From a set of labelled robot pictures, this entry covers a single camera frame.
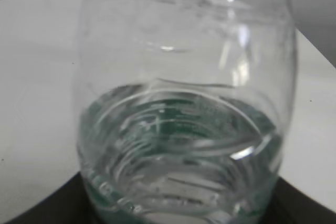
white table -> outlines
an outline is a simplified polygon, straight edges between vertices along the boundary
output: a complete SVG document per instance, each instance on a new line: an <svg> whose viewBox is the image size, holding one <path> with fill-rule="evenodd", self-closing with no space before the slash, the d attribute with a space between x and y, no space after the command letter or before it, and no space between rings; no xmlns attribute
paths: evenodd
<svg viewBox="0 0 336 224"><path fill-rule="evenodd" d="M81 0L0 1L0 223L77 171L70 86ZM336 211L336 71L298 33L296 110L281 175Z"/></svg>

curved glass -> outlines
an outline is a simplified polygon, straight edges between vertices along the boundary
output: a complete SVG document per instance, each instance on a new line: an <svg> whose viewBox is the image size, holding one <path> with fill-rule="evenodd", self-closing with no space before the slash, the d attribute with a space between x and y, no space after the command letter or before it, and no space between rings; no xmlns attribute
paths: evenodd
<svg viewBox="0 0 336 224"><path fill-rule="evenodd" d="M253 224L296 83L288 0L84 0L81 173L106 223Z"/></svg>

clear glass jar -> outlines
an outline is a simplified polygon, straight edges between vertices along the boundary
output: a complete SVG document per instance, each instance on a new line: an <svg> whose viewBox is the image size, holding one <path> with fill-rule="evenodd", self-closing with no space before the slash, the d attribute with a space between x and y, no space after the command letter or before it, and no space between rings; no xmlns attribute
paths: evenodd
<svg viewBox="0 0 336 224"><path fill-rule="evenodd" d="M288 0L84 0L81 173L106 223L252 224L296 83Z"/></svg>

glass jar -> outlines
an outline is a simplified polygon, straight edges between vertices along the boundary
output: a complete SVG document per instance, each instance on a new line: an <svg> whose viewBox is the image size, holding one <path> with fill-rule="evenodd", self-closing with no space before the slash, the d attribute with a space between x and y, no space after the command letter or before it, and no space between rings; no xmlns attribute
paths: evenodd
<svg viewBox="0 0 336 224"><path fill-rule="evenodd" d="M296 83L288 0L84 0L81 174L110 224L253 224Z"/></svg>

dark base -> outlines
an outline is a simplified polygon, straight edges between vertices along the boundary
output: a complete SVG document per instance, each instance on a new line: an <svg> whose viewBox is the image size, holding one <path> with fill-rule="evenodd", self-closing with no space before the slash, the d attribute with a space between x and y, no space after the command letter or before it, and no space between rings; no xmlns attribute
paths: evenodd
<svg viewBox="0 0 336 224"><path fill-rule="evenodd" d="M261 224L335 224L336 214L282 178ZM6 224L100 224L79 174L30 211Z"/></svg>

